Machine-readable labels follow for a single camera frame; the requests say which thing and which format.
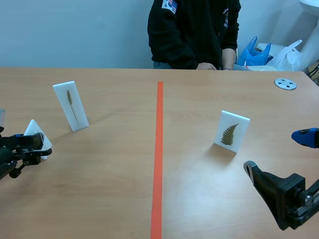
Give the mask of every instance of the blue plastic bag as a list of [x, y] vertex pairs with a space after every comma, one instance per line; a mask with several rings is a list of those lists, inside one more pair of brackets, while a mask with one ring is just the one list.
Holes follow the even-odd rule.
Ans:
[[245, 48], [243, 53], [241, 53], [237, 65], [244, 66], [264, 66], [267, 63], [271, 43], [267, 45], [264, 51], [256, 51], [255, 46], [257, 42], [257, 36], [255, 36], [248, 46]]

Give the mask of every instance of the white plastic bag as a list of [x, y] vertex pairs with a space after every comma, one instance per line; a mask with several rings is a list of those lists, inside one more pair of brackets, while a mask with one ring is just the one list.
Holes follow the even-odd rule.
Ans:
[[297, 47], [302, 40], [296, 41], [288, 47], [285, 47], [275, 56], [271, 61], [267, 63], [268, 66], [273, 66], [279, 71], [300, 71], [301, 58], [300, 53], [295, 47]]

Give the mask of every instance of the person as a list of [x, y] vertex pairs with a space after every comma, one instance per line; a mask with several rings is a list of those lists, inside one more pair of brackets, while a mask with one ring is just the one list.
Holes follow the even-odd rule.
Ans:
[[232, 70], [239, 0], [154, 0], [148, 21], [154, 68]]

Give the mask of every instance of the orange tape strip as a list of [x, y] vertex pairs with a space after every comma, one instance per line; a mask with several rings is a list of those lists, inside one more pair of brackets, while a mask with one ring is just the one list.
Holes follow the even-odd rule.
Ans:
[[151, 239], [161, 239], [163, 185], [163, 82], [158, 82]]

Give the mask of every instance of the person's hand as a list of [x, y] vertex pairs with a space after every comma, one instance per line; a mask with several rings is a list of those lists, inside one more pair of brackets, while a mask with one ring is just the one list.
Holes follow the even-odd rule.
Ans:
[[203, 63], [198, 64], [197, 70], [214, 70], [214, 71], [216, 71], [217, 69], [212, 64], [203, 62]]

